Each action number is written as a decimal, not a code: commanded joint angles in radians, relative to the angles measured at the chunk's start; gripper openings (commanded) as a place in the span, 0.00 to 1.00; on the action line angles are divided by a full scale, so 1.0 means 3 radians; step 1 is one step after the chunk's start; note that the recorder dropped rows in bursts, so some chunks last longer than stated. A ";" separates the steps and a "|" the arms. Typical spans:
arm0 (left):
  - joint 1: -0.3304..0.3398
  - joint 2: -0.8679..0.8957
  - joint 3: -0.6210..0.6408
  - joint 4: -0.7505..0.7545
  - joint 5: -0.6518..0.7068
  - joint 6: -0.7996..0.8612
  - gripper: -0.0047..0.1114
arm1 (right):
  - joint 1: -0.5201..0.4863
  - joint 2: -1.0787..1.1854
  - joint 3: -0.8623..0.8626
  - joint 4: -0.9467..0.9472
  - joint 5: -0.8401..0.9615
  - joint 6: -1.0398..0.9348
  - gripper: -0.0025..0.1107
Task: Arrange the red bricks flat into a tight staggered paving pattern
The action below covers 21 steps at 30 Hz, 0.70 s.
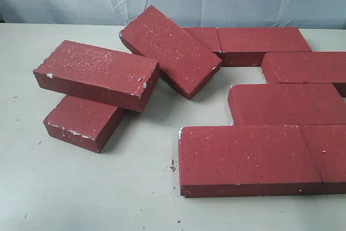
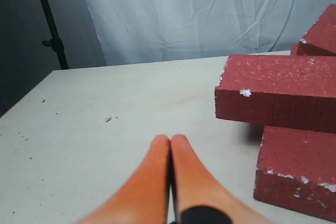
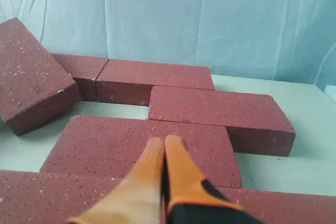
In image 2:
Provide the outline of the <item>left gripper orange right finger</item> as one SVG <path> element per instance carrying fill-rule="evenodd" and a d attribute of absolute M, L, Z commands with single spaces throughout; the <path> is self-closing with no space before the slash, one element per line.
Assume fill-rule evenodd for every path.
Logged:
<path fill-rule="evenodd" d="M 272 223 L 215 179 L 185 135 L 171 138 L 171 154 L 176 223 Z"/>

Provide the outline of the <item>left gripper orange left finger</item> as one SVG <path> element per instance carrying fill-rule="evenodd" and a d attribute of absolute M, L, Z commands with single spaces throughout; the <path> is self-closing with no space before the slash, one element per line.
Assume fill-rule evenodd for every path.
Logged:
<path fill-rule="evenodd" d="M 167 223 L 169 164 L 170 140 L 157 135 L 121 188 L 76 223 Z"/>

